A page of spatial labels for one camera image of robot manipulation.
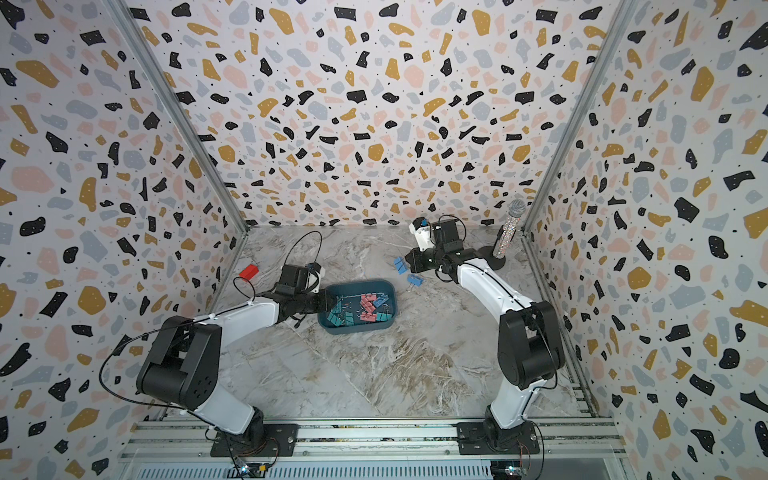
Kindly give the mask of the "teal plastic storage box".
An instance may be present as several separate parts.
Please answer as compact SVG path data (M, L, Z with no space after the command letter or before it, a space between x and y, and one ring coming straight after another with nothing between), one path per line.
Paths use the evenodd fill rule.
M324 289L327 302L319 325L334 335L387 329L398 312L394 285L386 280L334 284Z

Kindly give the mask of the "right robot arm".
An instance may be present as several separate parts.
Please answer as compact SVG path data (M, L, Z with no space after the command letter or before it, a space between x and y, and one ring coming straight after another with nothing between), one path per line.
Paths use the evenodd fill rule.
M512 430L564 366L562 337L554 307L522 295L471 249L445 254L437 248L412 249L405 262L414 274L429 270L440 280L470 292L498 321L497 360L504 376L488 407L488 426Z

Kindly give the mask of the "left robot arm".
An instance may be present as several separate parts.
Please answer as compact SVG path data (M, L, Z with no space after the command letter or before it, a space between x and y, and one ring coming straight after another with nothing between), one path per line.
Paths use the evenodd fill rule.
M137 390L193 413L218 430L256 438L263 416L219 383L221 351L229 344L294 316L331 308L327 290L293 296L266 293L197 319L174 316L154 339L137 377Z

